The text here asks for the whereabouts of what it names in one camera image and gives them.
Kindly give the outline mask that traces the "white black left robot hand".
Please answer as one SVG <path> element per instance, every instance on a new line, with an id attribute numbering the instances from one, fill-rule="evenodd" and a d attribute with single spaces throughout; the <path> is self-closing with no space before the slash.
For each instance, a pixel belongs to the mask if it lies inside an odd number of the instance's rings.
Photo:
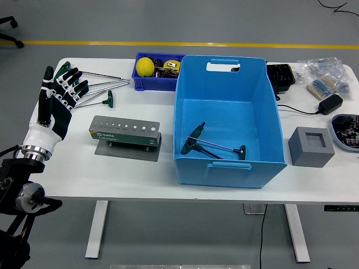
<path id="1" fill-rule="evenodd" d="M 55 145 L 64 140 L 72 118 L 71 110 L 89 91 L 87 80 L 74 84 L 81 76 L 77 68 L 61 75 L 55 74 L 51 66 L 46 68 L 23 147 L 40 147 L 53 152 Z"/>

